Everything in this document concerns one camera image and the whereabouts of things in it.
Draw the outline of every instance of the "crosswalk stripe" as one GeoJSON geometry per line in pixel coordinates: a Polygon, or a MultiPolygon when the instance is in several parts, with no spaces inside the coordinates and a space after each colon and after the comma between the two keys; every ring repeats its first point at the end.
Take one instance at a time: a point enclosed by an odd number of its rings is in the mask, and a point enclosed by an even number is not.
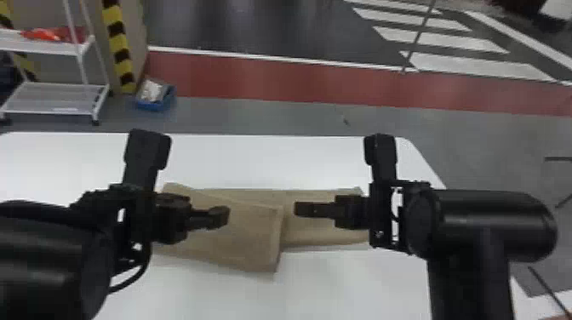
{"type": "Polygon", "coordinates": [[[510,26],[507,26],[502,22],[490,18],[485,14],[481,14],[479,12],[471,12],[471,11],[467,11],[465,12],[465,14],[469,15],[475,20],[478,20],[481,23],[484,23],[487,26],[490,26],[491,28],[496,29],[499,32],[504,33],[511,39],[524,44],[525,46],[533,49],[539,54],[543,54],[546,57],[556,61],[560,65],[565,66],[568,69],[572,70],[572,58],[570,58],[568,55],[556,49],[553,49],[552,47],[544,43],[541,43],[540,41],[533,39],[532,37],[529,37],[520,31],[512,29],[510,26]]]}
{"type": "MultiPolygon", "coordinates": [[[[412,43],[417,35],[416,31],[385,28],[383,26],[374,26],[374,29],[386,40],[400,43],[412,43]]],[[[508,54],[507,50],[504,50],[490,40],[479,39],[476,37],[458,37],[439,33],[423,32],[419,38],[419,44],[508,54]]]]}
{"type": "MultiPolygon", "coordinates": [[[[426,13],[429,7],[424,6],[422,4],[414,4],[414,3],[400,3],[395,1],[387,1],[387,0],[345,0],[349,3],[359,3],[359,4],[368,4],[377,7],[386,7],[392,9],[404,9],[409,11],[418,11],[422,13],[426,13]]],[[[434,14],[442,14],[441,11],[437,9],[433,9],[431,11],[434,14]]]]}
{"type": "Polygon", "coordinates": [[[422,71],[440,71],[471,74],[486,77],[509,77],[529,80],[554,81],[554,79],[535,67],[517,62],[482,60],[453,57],[439,54],[414,53],[411,64],[422,71]]]}
{"type": "MultiPolygon", "coordinates": [[[[353,9],[357,14],[359,14],[364,19],[378,20],[378,21],[388,21],[404,23],[408,25],[420,25],[423,22],[423,17],[419,15],[410,14],[394,14],[390,12],[382,12],[370,9],[353,9]]],[[[461,23],[454,20],[447,19],[434,19],[431,18],[427,21],[427,26],[443,29],[452,29],[460,31],[470,31],[471,29],[463,26],[461,23]]]]}

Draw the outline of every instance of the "red floor stripe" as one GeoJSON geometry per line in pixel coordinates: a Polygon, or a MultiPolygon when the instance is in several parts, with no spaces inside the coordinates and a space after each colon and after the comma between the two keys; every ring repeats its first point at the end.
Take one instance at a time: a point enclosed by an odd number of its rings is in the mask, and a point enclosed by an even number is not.
{"type": "Polygon", "coordinates": [[[184,97],[572,117],[572,87],[532,81],[162,52],[149,53],[146,72],[184,97]]]}

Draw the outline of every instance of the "fabric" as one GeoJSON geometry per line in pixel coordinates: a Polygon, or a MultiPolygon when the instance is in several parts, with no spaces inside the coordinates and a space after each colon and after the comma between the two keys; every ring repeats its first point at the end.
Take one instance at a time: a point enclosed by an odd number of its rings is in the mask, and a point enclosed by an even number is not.
{"type": "Polygon", "coordinates": [[[226,205],[229,223],[218,230],[190,232],[173,246],[155,252],[191,258],[243,271],[276,271],[281,249],[364,243],[367,231],[334,227],[330,219],[294,215],[296,201],[332,202],[335,195],[361,194],[359,188],[331,191],[207,189],[198,190],[168,183],[163,192],[192,200],[197,209],[226,205]]]}
{"type": "Polygon", "coordinates": [[[193,258],[244,271],[276,271],[280,253],[283,209],[211,196],[203,191],[167,184],[163,192],[188,196],[197,209],[225,205],[228,225],[213,231],[189,232],[172,246],[156,246],[156,253],[193,258]]]}
{"type": "Polygon", "coordinates": [[[268,190],[268,189],[208,189],[210,195],[240,199],[246,203],[258,203],[271,206],[283,206],[284,229],[282,247],[327,246],[363,243],[368,241],[367,231],[344,230],[334,227],[331,219],[303,218],[294,215],[294,203],[333,202],[335,195],[361,195],[362,191],[353,189],[339,190],[268,190]]]}

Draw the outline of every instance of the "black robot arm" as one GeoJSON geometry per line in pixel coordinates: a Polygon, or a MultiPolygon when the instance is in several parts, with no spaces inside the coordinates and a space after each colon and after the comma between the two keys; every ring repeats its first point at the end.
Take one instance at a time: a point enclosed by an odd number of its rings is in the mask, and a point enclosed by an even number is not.
{"type": "Polygon", "coordinates": [[[295,214],[369,230],[372,247],[425,259],[435,320],[513,319],[508,262],[552,252],[557,227],[548,209],[519,192],[435,190],[428,182],[398,180],[390,135],[366,137],[364,153],[373,177],[368,197],[296,203],[295,214]],[[397,213],[395,192],[402,195],[397,213]]]}
{"type": "Polygon", "coordinates": [[[1,319],[91,319],[109,293],[143,275],[152,243],[227,223],[227,207],[198,210],[188,197],[153,191],[170,146],[167,135],[134,129],[122,183],[85,192],[69,207],[0,203],[1,319]]]}

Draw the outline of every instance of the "white floor marking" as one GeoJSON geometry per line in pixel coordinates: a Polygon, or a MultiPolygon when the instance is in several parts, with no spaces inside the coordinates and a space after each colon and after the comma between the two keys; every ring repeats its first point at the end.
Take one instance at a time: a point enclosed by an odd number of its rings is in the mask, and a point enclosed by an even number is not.
{"type": "MultiPolygon", "coordinates": [[[[383,26],[374,26],[374,29],[386,40],[399,43],[412,43],[417,35],[416,31],[385,28],[383,26]]],[[[448,36],[432,32],[421,33],[419,44],[508,54],[507,50],[504,50],[490,40],[479,39],[476,37],[448,36]]]]}
{"type": "MultiPolygon", "coordinates": [[[[383,12],[370,9],[358,9],[358,8],[354,8],[353,10],[364,19],[397,22],[415,26],[418,26],[421,24],[421,22],[423,22],[423,17],[419,15],[394,14],[390,12],[383,12]]],[[[457,21],[447,20],[447,19],[431,18],[427,21],[427,26],[443,28],[443,29],[451,29],[451,30],[460,30],[460,31],[471,30],[457,21]]]]}
{"type": "MultiPolygon", "coordinates": [[[[345,1],[349,2],[349,3],[369,4],[372,6],[386,7],[386,8],[392,8],[392,9],[404,9],[404,10],[417,11],[417,12],[422,12],[422,13],[426,13],[427,10],[429,9],[429,7],[424,6],[422,4],[400,3],[400,2],[396,2],[396,1],[387,1],[387,0],[345,0],[345,1]]],[[[433,9],[431,12],[434,14],[441,14],[441,11],[439,11],[437,9],[433,9]]]]}
{"type": "MultiPolygon", "coordinates": [[[[208,55],[208,56],[213,56],[213,57],[240,58],[240,59],[265,60],[265,61],[277,61],[277,62],[291,62],[291,63],[306,64],[306,65],[340,66],[340,67],[360,68],[360,69],[401,71],[401,66],[386,66],[386,65],[374,65],[374,64],[368,64],[368,63],[357,63],[357,62],[290,58],[290,57],[280,57],[280,56],[276,56],[276,55],[240,54],[240,53],[236,53],[236,52],[197,50],[197,49],[161,47],[161,46],[149,46],[149,51],[164,52],[164,53],[171,53],[171,54],[208,55]]],[[[417,69],[416,68],[407,68],[406,71],[407,72],[417,72],[417,69]]]]}
{"type": "Polygon", "coordinates": [[[505,25],[504,23],[501,23],[493,18],[489,18],[485,14],[472,11],[467,11],[466,14],[471,16],[473,19],[478,20],[484,23],[485,25],[496,29],[497,31],[506,34],[508,37],[511,37],[512,39],[524,44],[525,46],[533,49],[534,51],[543,54],[546,57],[561,64],[562,66],[565,66],[568,69],[572,70],[572,58],[570,58],[568,55],[563,54],[562,52],[553,49],[545,45],[544,43],[541,43],[540,41],[521,33],[520,31],[514,30],[510,26],[505,25]]]}
{"type": "Polygon", "coordinates": [[[535,67],[517,62],[503,62],[438,54],[414,53],[411,64],[421,71],[440,71],[472,74],[486,77],[509,77],[554,82],[555,80],[535,67]]]}

